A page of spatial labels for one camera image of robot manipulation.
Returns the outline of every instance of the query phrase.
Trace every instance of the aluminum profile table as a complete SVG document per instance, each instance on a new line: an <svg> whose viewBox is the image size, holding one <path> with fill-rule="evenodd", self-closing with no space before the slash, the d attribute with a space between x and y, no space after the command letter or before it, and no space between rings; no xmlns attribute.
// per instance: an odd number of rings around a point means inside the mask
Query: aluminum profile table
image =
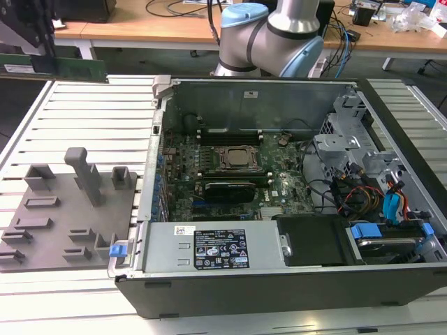
<svg viewBox="0 0 447 335"><path fill-rule="evenodd" d="M152 80L110 76L109 85L45 85L0 156L0 234L27 187L22 178L29 164L48 163L55 173L67 172L64 152L73 145L86 147L87 160L101 171L125 164L138 173L130 225L136 224L154 113ZM401 307L144 320L105 270L0 274L2 334L357 334L365 327L380 333L445 334L446 310L443 289Z"/></svg>
<svg viewBox="0 0 447 335"><path fill-rule="evenodd" d="M447 187L447 120L412 85L401 80L369 80L441 183ZM385 149L392 149L377 124L373 128Z"/></svg>

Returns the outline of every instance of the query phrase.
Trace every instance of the power supply label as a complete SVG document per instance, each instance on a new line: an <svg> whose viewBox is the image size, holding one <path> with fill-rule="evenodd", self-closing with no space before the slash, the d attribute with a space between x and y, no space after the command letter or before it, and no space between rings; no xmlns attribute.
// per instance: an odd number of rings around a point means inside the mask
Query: power supply label
<svg viewBox="0 0 447 335"><path fill-rule="evenodd" d="M194 267L197 270L249 268L245 230L196 230Z"/></svg>

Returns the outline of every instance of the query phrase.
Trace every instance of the motherboard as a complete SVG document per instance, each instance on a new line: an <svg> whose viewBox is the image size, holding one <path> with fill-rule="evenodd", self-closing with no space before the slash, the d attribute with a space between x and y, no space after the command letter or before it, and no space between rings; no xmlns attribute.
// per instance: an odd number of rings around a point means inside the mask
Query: motherboard
<svg viewBox="0 0 447 335"><path fill-rule="evenodd" d="M288 142L283 133L255 136L222 140L165 134L168 220L270 220L314 212L297 170L300 143Z"/></svg>

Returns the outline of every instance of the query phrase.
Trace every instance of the blue cable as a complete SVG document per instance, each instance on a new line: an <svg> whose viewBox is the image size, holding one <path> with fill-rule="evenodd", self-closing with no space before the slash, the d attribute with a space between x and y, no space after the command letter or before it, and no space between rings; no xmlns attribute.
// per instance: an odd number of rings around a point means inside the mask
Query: blue cable
<svg viewBox="0 0 447 335"><path fill-rule="evenodd" d="M348 37L348 33L346 32L346 29L344 27L341 27L337 24L330 24L330 26L332 27L336 27L340 30L343 30L344 32L344 37L346 39L346 48L344 49L344 53L343 53L343 59L342 59L342 64L340 65L337 74L335 75L336 78L338 78L338 76L340 75L340 73L342 73L344 66L346 65L346 57L348 56L348 52L349 52L349 37Z"/></svg>

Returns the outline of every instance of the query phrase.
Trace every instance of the circuit board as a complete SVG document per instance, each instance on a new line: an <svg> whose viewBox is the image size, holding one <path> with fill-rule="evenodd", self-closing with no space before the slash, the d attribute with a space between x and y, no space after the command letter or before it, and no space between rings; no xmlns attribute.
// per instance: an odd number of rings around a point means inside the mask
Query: circuit board
<svg viewBox="0 0 447 335"><path fill-rule="evenodd" d="M256 187L253 201L210 204L204 199L205 185L198 174L203 171L204 164L219 170L222 160L204 157L214 152L217 155L224 147L200 145L193 136L166 136L163 153L169 221L270 220L277 214L314 212L312 199L296 168L299 155L295 143L281 146L280 138L281 133L265 133L260 145L250 147L254 155L253 169L271 172L269 184Z"/></svg>
<svg viewBox="0 0 447 335"><path fill-rule="evenodd" d="M0 77L28 80L108 82L103 61L56 58L57 74L36 73L27 54L0 54Z"/></svg>

